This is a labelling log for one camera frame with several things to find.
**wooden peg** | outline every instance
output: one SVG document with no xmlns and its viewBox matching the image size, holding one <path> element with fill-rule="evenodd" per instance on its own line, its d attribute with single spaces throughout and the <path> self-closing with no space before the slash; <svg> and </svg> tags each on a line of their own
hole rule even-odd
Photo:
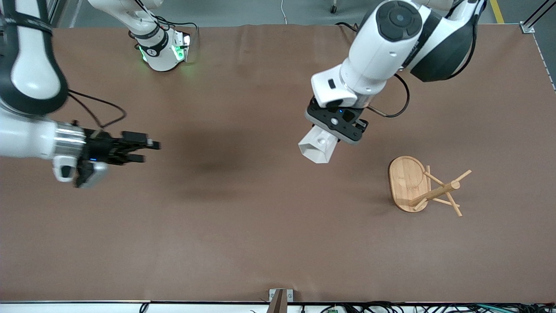
<svg viewBox="0 0 556 313">
<path fill-rule="evenodd" d="M 461 211 L 459 210 L 458 205 L 455 204 L 454 198 L 452 198 L 452 196 L 451 196 L 451 194 L 450 194 L 449 192 L 446 192 L 446 195 L 448 196 L 448 200 L 450 200 L 450 204 L 451 204 L 452 207 L 454 208 L 456 214 L 457 214 L 459 217 L 462 217 L 463 215 L 462 215 Z"/>
<path fill-rule="evenodd" d="M 432 176 L 432 175 L 430 174 L 430 172 L 428 172 L 428 173 L 425 172 L 424 174 L 425 174 L 425 176 L 427 176 L 428 178 L 434 180 L 434 181 L 435 181 L 437 184 L 439 184 L 440 186 L 444 186 L 444 183 L 441 182 L 440 179 L 438 179 L 438 178 Z"/>
<path fill-rule="evenodd" d="M 430 174 L 430 165 L 426 166 L 426 172 L 425 173 L 429 173 Z M 430 185 L 430 177 L 426 177 L 426 182 L 429 184 L 429 190 L 432 190 L 432 186 Z"/>
<path fill-rule="evenodd" d="M 471 170 L 468 169 L 467 172 L 463 173 L 462 175 L 460 175 L 458 178 L 455 179 L 456 182 L 459 182 L 460 180 L 462 180 L 464 177 L 466 177 L 467 175 L 471 174 Z"/>
<path fill-rule="evenodd" d="M 409 206 L 416 206 L 419 202 L 421 202 L 421 200 L 423 199 L 427 199 L 427 200 L 431 200 L 433 198 L 437 198 L 447 192 L 451 192 L 454 191 L 456 189 L 459 189 L 461 185 L 459 184 L 459 182 L 456 182 L 455 180 L 452 180 L 449 184 L 446 184 L 444 186 L 438 187 L 437 189 L 431 190 L 423 195 L 418 196 L 417 198 L 411 200 L 409 202 Z"/>
<path fill-rule="evenodd" d="M 436 202 L 438 202 L 438 203 L 444 203 L 444 204 L 447 204 L 447 205 L 451 206 L 451 203 L 448 202 L 448 201 L 446 201 L 446 200 L 442 200 L 442 199 L 439 199 L 439 198 L 434 198 L 434 199 L 432 199 L 432 200 L 433 200 L 433 201 L 436 201 Z"/>
<path fill-rule="evenodd" d="M 425 204 L 425 202 L 426 202 L 426 198 L 423 198 L 423 199 L 422 199 L 421 201 L 419 201 L 419 203 L 413 208 L 413 211 L 414 211 L 414 212 L 419 211 L 419 210 L 421 209 L 421 206 L 422 206 L 423 204 Z"/>
</svg>

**brown tabletop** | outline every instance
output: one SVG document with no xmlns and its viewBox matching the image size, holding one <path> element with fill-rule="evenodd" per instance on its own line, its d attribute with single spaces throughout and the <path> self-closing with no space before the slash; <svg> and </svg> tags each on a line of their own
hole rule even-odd
<svg viewBox="0 0 556 313">
<path fill-rule="evenodd" d="M 450 81 L 404 72 L 406 113 L 365 113 L 360 145 L 326 165 L 297 142 L 311 75 L 345 58 L 352 33 L 203 28 L 197 62 L 160 73 L 126 32 L 56 30 L 56 57 L 73 89 L 128 111 L 113 135 L 146 132 L 162 150 L 89 190 L 56 182 L 47 161 L 2 158 L 0 299 L 258 300 L 289 287 L 300 301 L 555 300 L 556 95 L 517 25 L 481 25 Z M 404 100 L 392 80 L 374 104 Z M 93 126 L 72 101 L 53 118 Z M 442 180 L 473 170 L 453 193 L 463 217 L 397 209 L 387 173 L 401 155 Z"/>
</svg>

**oval wooden board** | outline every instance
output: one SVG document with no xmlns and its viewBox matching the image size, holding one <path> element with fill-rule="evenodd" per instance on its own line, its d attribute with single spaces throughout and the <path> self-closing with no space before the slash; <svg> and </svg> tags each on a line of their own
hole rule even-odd
<svg viewBox="0 0 556 313">
<path fill-rule="evenodd" d="M 425 174 L 425 168 L 417 159 L 411 156 L 400 156 L 390 163 L 390 189 L 396 206 L 406 212 L 422 211 L 427 202 L 418 211 L 409 206 L 412 199 L 430 191 L 430 183 Z"/>
</svg>

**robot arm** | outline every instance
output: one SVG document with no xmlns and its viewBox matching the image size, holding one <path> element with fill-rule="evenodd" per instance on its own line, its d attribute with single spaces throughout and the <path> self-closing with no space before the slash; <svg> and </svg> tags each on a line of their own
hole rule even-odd
<svg viewBox="0 0 556 313">
<path fill-rule="evenodd" d="M 6 43 L 0 56 L 0 156 L 51 160 L 60 182 L 75 179 L 76 187 L 89 187 L 106 174 L 108 164 L 143 162 L 129 152 L 160 148 L 146 134 L 124 132 L 117 139 L 46 117 L 68 95 L 52 52 L 46 4 L 0 0 L 0 9 Z"/>
<path fill-rule="evenodd" d="M 143 60 L 155 71 L 169 71 L 187 60 L 190 35 L 164 28 L 149 10 L 158 8 L 163 0 L 89 0 L 96 9 L 122 22 L 139 43 Z"/>
<path fill-rule="evenodd" d="M 359 116 L 400 68 L 422 81 L 451 78 L 469 52 L 484 5 L 463 0 L 449 18 L 410 0 L 386 0 L 369 10 L 344 62 L 311 78 L 314 97 L 305 117 L 314 126 L 298 143 L 301 153 L 328 163 L 337 142 L 357 144 L 368 126 Z"/>
</svg>

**metal bracket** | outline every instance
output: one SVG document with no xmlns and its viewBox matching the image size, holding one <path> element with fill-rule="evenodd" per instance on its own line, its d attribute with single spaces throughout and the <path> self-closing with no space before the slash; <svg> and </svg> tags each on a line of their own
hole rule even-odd
<svg viewBox="0 0 556 313">
<path fill-rule="evenodd" d="M 287 296 L 287 301 L 288 302 L 293 302 L 294 301 L 294 290 L 293 289 L 285 289 L 285 288 L 269 289 L 269 301 L 272 301 L 272 298 L 274 298 L 274 295 L 276 294 L 277 290 L 286 291 L 286 296 Z"/>
<path fill-rule="evenodd" d="M 531 26 L 531 28 L 526 28 L 524 22 L 519 22 L 519 28 L 522 29 L 522 33 L 534 33 L 535 28 Z"/>
</svg>

